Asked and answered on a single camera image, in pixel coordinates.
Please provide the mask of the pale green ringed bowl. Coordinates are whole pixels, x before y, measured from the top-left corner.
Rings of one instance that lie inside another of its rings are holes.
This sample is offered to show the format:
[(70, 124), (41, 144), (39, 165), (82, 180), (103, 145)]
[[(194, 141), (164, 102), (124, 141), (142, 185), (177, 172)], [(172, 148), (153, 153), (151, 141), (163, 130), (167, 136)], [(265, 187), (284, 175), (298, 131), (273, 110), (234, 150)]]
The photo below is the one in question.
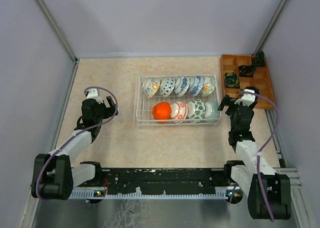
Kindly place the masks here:
[(206, 112), (204, 114), (204, 120), (207, 123), (215, 123), (220, 118), (220, 111), (218, 110), (219, 103), (217, 101), (205, 102)]

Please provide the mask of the green leaf pattern bowl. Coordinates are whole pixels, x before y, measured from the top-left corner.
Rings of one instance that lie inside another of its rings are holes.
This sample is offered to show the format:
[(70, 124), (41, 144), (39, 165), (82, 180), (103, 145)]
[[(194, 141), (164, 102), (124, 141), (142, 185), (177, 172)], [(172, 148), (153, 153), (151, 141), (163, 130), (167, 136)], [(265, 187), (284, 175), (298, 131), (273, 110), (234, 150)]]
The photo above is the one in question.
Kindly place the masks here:
[(205, 103), (200, 99), (189, 101), (187, 103), (187, 108), (187, 118), (191, 119), (193, 123), (200, 122), (204, 118), (207, 110)]

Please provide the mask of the blue white patterned bowl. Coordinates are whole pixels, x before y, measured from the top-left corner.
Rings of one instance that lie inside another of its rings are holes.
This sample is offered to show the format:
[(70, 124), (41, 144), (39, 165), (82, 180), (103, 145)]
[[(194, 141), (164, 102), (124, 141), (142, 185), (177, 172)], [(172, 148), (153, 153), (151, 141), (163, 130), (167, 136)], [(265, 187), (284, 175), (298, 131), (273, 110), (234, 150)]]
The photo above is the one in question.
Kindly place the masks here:
[(191, 76), (189, 78), (189, 87), (188, 87), (188, 93), (190, 96), (197, 96), (201, 89), (204, 86), (205, 78), (204, 76)]

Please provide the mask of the white wire dish rack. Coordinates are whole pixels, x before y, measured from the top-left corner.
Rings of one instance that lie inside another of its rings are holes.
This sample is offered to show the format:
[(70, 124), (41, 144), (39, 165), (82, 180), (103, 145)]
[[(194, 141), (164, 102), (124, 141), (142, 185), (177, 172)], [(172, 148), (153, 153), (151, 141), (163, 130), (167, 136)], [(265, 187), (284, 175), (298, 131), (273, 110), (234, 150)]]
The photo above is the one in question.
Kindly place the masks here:
[(216, 125), (216, 75), (140, 76), (136, 120), (142, 126)]

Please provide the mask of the orange white leaf bowl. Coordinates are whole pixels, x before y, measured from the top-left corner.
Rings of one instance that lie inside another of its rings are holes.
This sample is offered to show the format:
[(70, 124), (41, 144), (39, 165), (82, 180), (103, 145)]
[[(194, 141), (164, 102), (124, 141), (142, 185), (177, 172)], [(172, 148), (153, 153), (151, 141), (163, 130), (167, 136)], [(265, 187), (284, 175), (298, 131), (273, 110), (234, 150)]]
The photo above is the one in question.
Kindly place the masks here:
[(176, 101), (172, 103), (170, 107), (171, 107), (170, 120), (172, 120), (172, 122), (176, 124), (183, 123), (183, 121), (187, 118), (187, 114), (188, 114), (187, 104), (182, 101)]

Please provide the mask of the orange bottom bowl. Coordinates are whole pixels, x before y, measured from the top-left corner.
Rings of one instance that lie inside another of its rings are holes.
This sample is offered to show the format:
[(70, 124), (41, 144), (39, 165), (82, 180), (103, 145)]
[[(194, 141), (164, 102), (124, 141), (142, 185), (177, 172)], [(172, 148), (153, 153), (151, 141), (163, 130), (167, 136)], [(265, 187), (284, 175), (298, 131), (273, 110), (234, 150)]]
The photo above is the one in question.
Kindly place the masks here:
[(159, 124), (165, 124), (162, 120), (169, 120), (171, 115), (171, 106), (168, 102), (160, 102), (153, 106), (151, 113), (154, 120), (157, 120)]

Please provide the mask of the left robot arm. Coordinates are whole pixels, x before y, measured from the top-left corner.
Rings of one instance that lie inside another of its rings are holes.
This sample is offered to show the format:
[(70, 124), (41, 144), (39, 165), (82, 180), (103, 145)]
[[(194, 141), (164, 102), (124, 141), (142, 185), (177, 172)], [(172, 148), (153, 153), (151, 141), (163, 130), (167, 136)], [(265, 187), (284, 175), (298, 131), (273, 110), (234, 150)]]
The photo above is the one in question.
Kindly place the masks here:
[(103, 183), (104, 174), (99, 162), (83, 161), (77, 167), (72, 162), (97, 138), (101, 126), (118, 114), (115, 97), (106, 101), (87, 98), (82, 102), (81, 117), (70, 138), (57, 149), (36, 156), (33, 165), (31, 195), (48, 200), (67, 200), (73, 189), (89, 182), (93, 186)]

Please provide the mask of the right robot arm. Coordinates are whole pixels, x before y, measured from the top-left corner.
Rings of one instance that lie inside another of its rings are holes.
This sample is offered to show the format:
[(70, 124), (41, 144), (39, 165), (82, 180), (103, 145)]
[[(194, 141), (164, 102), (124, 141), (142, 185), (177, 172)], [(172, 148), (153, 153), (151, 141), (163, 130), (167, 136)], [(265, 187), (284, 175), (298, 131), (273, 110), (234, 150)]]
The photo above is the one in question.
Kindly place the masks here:
[(229, 161), (223, 173), (224, 182), (238, 185), (247, 196), (247, 207), (253, 219), (288, 220), (291, 217), (291, 182), (286, 174), (277, 172), (263, 157), (250, 131), (254, 107), (261, 98), (257, 90), (248, 87), (240, 98), (225, 95), (218, 107), (227, 106), (230, 117), (228, 141), (239, 161)]

